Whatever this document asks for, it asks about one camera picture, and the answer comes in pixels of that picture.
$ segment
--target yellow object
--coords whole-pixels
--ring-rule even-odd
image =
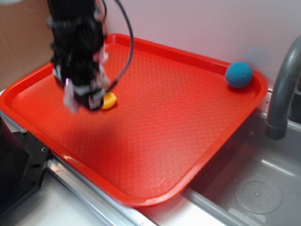
[[[113,105],[116,103],[117,97],[115,94],[108,92],[104,97],[103,97],[103,106],[102,109],[108,109],[110,107],[113,107]]]

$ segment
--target red tray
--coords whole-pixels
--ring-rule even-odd
[[[107,39],[112,79],[129,37]],[[124,204],[149,206],[179,194],[267,93],[257,72],[243,89],[225,81],[228,63],[135,39],[116,105],[72,114],[47,64],[10,86],[0,108],[51,151]]]

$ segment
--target stainless steel sink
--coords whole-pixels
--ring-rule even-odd
[[[256,110],[183,193],[227,225],[301,225],[301,125],[264,135]]]

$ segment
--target blue ball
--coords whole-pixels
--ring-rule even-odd
[[[247,86],[253,78],[251,67],[244,62],[231,64],[225,74],[227,83],[234,88]]]

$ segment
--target gray faucet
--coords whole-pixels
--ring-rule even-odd
[[[301,36],[289,48],[281,65],[265,123],[265,135],[285,137],[288,119],[301,123]]]

